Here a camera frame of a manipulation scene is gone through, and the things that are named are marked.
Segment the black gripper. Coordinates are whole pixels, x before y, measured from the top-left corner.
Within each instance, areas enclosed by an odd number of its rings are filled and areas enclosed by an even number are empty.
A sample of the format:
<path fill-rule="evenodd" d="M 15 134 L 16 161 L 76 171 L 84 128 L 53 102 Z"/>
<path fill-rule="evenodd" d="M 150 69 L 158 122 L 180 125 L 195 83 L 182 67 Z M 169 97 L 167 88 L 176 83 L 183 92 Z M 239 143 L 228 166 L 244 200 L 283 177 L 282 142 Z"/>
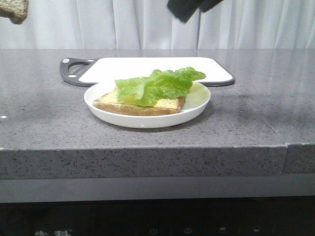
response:
<path fill-rule="evenodd" d="M 175 18 L 186 23 L 196 10 L 199 9 L 204 13 L 221 2 L 222 0 L 169 0 L 167 8 Z"/>

